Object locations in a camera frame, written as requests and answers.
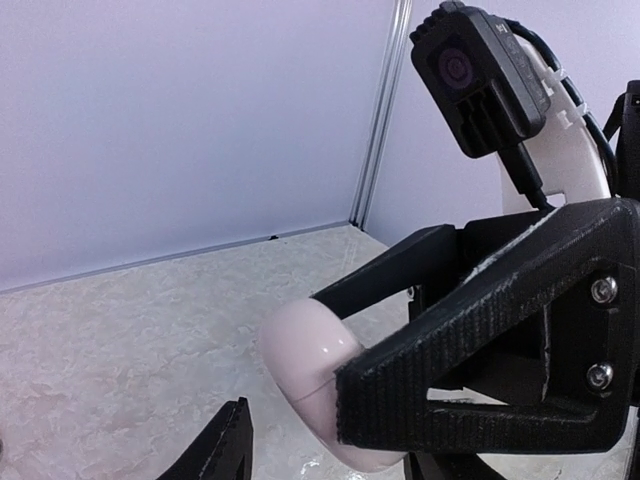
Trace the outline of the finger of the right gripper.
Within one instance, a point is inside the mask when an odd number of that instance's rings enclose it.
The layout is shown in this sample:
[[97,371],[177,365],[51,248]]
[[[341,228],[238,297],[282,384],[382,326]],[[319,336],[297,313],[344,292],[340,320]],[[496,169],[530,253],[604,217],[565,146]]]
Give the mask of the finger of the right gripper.
[[345,319],[420,285],[428,291],[429,299],[438,300],[457,281],[457,230],[452,225],[440,225],[412,233],[312,298]]
[[426,386],[420,379],[420,361],[412,354],[420,335],[415,322],[421,315],[338,370],[337,430],[341,442],[410,452],[409,421],[417,402],[510,406],[534,405],[540,400],[544,378],[540,316],[521,322],[434,385]]

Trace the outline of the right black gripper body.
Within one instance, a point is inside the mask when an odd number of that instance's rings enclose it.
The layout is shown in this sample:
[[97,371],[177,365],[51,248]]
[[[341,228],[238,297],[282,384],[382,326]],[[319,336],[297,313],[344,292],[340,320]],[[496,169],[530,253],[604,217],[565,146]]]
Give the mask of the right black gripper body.
[[534,405],[414,404],[409,450],[597,453],[621,438],[638,366],[639,206],[562,207],[415,322],[426,386],[532,316],[543,326]]

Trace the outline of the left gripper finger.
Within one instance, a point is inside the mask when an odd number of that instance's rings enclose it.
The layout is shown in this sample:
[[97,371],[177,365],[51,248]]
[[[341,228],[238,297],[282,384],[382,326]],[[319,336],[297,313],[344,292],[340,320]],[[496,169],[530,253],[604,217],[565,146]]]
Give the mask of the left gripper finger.
[[158,480],[250,480],[253,440],[248,400],[228,401]]

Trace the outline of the pink round case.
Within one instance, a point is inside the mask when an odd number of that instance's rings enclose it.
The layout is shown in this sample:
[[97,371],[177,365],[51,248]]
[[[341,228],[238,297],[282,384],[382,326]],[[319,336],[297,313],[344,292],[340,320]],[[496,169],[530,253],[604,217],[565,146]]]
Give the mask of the pink round case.
[[398,464],[403,452],[362,449],[338,440],[335,371],[364,351],[329,308],[306,298],[281,307],[261,327],[266,369],[304,425],[340,462],[364,473]]

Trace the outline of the right aluminium frame post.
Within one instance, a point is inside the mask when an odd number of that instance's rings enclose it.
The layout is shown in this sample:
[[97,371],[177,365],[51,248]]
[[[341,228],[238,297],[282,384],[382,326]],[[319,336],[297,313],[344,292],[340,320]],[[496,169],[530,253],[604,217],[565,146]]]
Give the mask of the right aluminium frame post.
[[411,0],[397,0],[387,35],[381,72],[374,97],[365,155],[356,185],[349,223],[364,230],[369,217],[387,132],[401,75],[413,10]]

